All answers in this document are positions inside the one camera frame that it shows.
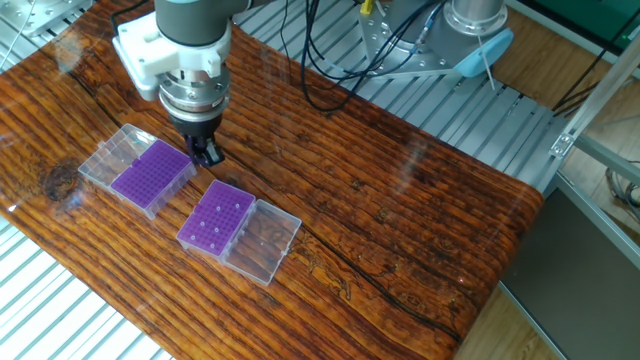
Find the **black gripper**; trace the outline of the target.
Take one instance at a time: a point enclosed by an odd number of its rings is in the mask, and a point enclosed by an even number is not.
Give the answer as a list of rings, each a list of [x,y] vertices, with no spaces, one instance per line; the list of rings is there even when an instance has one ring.
[[[195,165],[211,167],[214,163],[225,160],[222,149],[215,141],[215,132],[222,122],[221,115],[203,121],[191,121],[171,115],[170,121],[190,148],[190,158]]]

